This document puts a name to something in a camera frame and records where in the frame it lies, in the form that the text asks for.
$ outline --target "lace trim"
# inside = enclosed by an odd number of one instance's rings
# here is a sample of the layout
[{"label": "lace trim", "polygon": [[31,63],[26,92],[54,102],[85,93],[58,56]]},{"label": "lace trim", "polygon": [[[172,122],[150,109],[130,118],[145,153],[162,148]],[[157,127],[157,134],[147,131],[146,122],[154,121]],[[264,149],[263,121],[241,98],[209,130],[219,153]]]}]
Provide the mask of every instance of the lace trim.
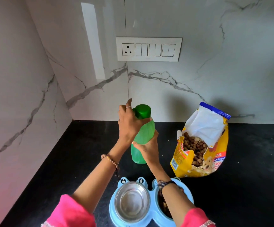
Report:
[{"label": "lace trim", "polygon": [[206,221],[204,224],[200,225],[199,227],[208,227],[209,225],[216,225],[211,220]]},{"label": "lace trim", "polygon": [[40,227],[54,227],[54,226],[50,225],[50,224],[46,221],[46,222],[44,222],[43,224],[41,224]]}]

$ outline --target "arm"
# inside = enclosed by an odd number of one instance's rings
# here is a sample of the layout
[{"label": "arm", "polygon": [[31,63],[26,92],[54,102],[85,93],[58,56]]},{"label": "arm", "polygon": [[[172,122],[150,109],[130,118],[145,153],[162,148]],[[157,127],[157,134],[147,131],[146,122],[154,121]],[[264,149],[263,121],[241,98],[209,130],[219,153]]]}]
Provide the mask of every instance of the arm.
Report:
[{"label": "arm", "polygon": [[[131,102],[132,99],[129,99],[126,105],[119,106],[119,139],[108,153],[108,156],[117,163],[119,163],[140,128],[151,120],[150,118],[137,119],[132,111]],[[77,188],[72,198],[89,213],[93,213],[115,169],[109,159],[104,158]]]},{"label": "arm", "polygon": [[[147,144],[140,145],[133,142],[133,145],[141,151],[143,158],[157,181],[161,180],[168,182],[171,178],[166,174],[159,163],[157,137],[158,132],[155,131],[154,137]],[[195,208],[195,206],[175,184],[166,185],[162,189],[162,195],[176,226],[181,226],[188,211]]]}]

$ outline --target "bracelet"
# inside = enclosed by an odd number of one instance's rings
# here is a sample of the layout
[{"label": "bracelet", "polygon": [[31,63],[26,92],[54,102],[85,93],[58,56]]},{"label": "bracelet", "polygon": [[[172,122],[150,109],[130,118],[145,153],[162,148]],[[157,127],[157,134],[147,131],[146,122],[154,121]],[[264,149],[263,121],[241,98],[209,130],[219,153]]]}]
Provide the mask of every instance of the bracelet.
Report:
[{"label": "bracelet", "polygon": [[116,171],[116,174],[115,174],[115,176],[119,177],[119,175],[118,175],[118,173],[119,173],[119,165],[118,165],[118,163],[116,163],[114,160],[111,159],[110,156],[108,156],[108,155],[106,155],[106,154],[102,154],[102,155],[101,155],[101,160],[103,160],[105,157],[106,157],[108,160],[110,160],[110,162],[116,167],[116,170],[115,170],[115,171]]},{"label": "bracelet", "polygon": [[161,180],[159,180],[158,182],[158,186],[160,187],[160,190],[162,191],[162,189],[163,189],[163,187],[165,187],[166,185],[168,185],[168,184],[175,184],[175,185],[177,185],[174,181],[168,181],[168,182],[165,182],[165,181],[161,181]]}]

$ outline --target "plastic bottle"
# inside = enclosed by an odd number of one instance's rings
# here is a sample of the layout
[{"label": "plastic bottle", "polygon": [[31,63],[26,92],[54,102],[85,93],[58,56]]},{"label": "plastic bottle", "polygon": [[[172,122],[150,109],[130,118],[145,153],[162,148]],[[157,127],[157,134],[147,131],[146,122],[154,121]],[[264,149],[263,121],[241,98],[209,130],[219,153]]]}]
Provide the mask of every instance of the plastic bottle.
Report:
[{"label": "plastic bottle", "polygon": [[[133,108],[133,111],[135,112],[135,116],[138,119],[145,119],[145,118],[151,117],[151,108],[146,104],[139,104],[138,106]],[[155,123],[152,120],[141,127],[134,141],[137,142],[138,144],[146,144],[154,136],[154,133],[155,133]],[[142,157],[141,152],[137,148],[135,148],[133,144],[131,145],[131,155],[135,163],[138,163],[138,164],[146,163],[146,161]]]}]

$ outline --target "bottle body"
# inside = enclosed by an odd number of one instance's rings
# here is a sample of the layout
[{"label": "bottle body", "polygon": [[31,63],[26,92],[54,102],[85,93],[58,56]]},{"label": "bottle body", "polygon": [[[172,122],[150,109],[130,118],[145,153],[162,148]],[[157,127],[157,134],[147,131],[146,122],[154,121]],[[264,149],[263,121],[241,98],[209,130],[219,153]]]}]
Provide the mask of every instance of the bottle body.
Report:
[{"label": "bottle body", "polygon": [[[141,127],[134,141],[137,142],[138,144],[142,144],[142,145],[146,144],[154,136],[154,133],[155,133],[155,123],[152,120]],[[141,152],[137,148],[135,148],[133,144],[131,145],[131,155],[135,163],[138,163],[138,164],[146,163],[146,161],[142,157]]]}]

